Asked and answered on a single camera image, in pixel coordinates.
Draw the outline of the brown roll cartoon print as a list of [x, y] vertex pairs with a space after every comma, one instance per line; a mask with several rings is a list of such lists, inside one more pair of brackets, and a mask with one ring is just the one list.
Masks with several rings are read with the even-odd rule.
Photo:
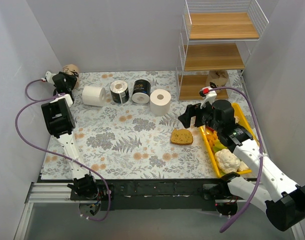
[[69, 81], [71, 83], [71, 88], [74, 89], [75, 86], [78, 86], [80, 83], [80, 69], [74, 64], [67, 64], [62, 68], [62, 72], [70, 75]]

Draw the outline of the brown roll barcode label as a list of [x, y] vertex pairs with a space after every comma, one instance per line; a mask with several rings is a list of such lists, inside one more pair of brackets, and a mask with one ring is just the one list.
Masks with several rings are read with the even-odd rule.
[[225, 87], [229, 81], [229, 75], [226, 70], [211, 70], [206, 79], [206, 86], [212, 89]]

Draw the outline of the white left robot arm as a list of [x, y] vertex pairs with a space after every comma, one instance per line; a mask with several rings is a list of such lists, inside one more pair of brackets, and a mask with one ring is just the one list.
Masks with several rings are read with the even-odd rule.
[[51, 102], [42, 104], [41, 110], [50, 135], [60, 143], [65, 155], [76, 161], [69, 161], [73, 183], [67, 186], [78, 196], [94, 200], [99, 195], [99, 188], [91, 172], [83, 167], [85, 163], [76, 144], [76, 125], [70, 110], [75, 101], [72, 90], [78, 77], [77, 72], [54, 74], [47, 71], [45, 81], [55, 87], [57, 95]]

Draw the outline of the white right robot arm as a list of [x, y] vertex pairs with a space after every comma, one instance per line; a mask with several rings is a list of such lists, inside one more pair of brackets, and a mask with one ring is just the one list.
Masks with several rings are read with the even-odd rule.
[[231, 218], [235, 221], [252, 204], [265, 212], [272, 225], [280, 231], [305, 219], [305, 185], [300, 186], [287, 177], [268, 156], [260, 152], [252, 134], [236, 123], [235, 110], [228, 100], [213, 103], [189, 104], [178, 120], [189, 128], [195, 117], [195, 127], [206, 126], [214, 130], [225, 149], [257, 171], [257, 180], [264, 185], [252, 184], [236, 172], [221, 177], [220, 183], [209, 189], [225, 199], [233, 196], [246, 200], [243, 208]]

